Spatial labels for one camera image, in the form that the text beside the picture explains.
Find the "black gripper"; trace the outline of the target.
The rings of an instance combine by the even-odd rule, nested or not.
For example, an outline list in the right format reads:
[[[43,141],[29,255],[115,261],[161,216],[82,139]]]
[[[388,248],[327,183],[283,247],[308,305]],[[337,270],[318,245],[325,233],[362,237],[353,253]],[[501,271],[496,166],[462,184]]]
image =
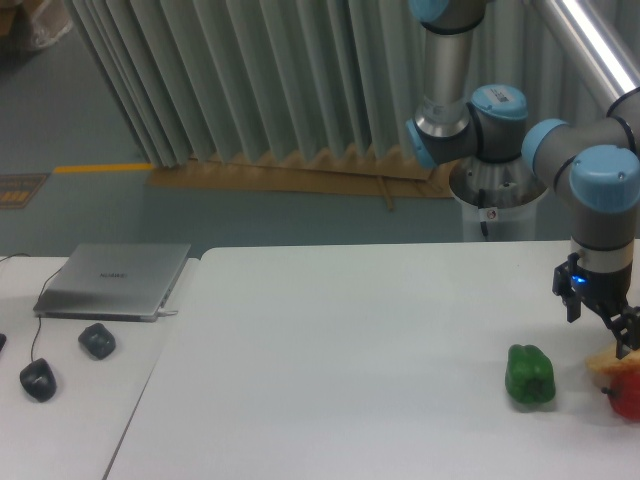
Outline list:
[[[639,349],[639,308],[628,305],[633,261],[611,252],[579,250],[553,272],[552,293],[562,300],[573,323],[585,306],[615,338],[615,358]]]

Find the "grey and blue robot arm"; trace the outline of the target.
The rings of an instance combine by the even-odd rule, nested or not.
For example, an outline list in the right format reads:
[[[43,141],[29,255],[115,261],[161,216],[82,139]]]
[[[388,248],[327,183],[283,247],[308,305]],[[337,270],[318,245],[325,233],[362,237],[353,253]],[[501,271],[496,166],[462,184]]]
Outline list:
[[[413,1],[433,41],[424,97],[406,127],[425,168],[473,156],[491,165],[522,160],[535,181],[573,214],[571,250],[554,272],[553,293],[569,321],[583,309],[613,334],[615,354],[639,348],[639,311],[627,301],[639,210],[639,67],[588,1],[538,1],[535,10],[569,55],[603,119],[583,127],[561,120],[524,125],[523,95],[487,85],[463,93],[482,1]]]

